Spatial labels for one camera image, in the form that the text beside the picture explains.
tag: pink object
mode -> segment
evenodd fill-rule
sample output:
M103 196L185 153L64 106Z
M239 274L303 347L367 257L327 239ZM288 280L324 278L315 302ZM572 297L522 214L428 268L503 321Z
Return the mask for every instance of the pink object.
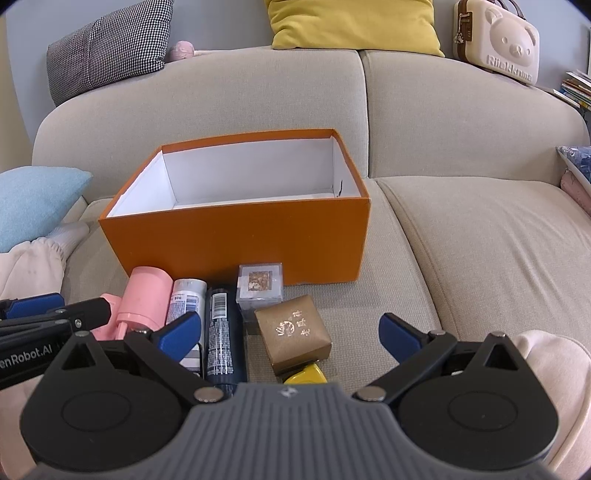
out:
M190 59L195 55L193 44L186 40L176 42L175 46L168 52L169 61Z
M587 215L591 215L591 197L570 170L562 175L560 188L568 193Z
M135 267L129 277L116 318L116 340L122 340L128 328L152 331L166 321L173 279L164 270Z
M117 331L116 318L119 313L119 306L121 305L121 297L111 295L110 293L105 293L101 297L111 305L111 318L106 325L92 330L92 334L97 340L115 340L115 333Z

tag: gray houndstooth pillow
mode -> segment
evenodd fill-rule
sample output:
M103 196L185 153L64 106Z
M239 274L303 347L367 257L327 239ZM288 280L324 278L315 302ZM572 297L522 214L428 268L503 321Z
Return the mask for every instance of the gray houndstooth pillow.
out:
M47 49L53 102L164 68L174 0L145 0L105 15Z

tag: sofa backrest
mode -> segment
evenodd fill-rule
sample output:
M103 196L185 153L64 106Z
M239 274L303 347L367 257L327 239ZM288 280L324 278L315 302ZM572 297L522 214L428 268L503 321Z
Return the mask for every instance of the sofa backrest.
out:
M90 171L113 196L160 145L242 132L334 128L368 172L365 77L352 50L222 51L84 93L39 127L33 165Z
M534 87L473 65L361 52L369 176L481 176L558 185L557 145L589 145L583 118Z
M362 176L488 176L558 184L556 145L589 145L549 94L438 57L386 51L222 51L87 92L39 128L34 165L113 196L159 145L248 131L334 128Z

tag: beige sofa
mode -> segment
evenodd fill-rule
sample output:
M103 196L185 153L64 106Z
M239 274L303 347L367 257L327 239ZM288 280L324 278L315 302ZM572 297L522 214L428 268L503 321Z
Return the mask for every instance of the beige sofa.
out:
M70 212L92 227L68 263L65 298L123 292L95 220L156 146L325 127L340 132L372 199L359 280L286 289L311 294L326 322L330 380L352 392L394 365L378 341L384 312L463 340L544 329L591 348L591 219L556 187L555 146L589 145L582 118L509 78L410 53L226 51L59 106L33 164L95 176L88 206ZM258 337L248 360L252 380L274 380Z

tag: orange box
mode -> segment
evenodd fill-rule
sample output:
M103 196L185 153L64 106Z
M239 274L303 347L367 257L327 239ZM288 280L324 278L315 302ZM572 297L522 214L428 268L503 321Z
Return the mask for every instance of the orange box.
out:
M357 279L370 201L339 134L286 130L159 148L101 214L128 273L235 283L283 263L286 285Z

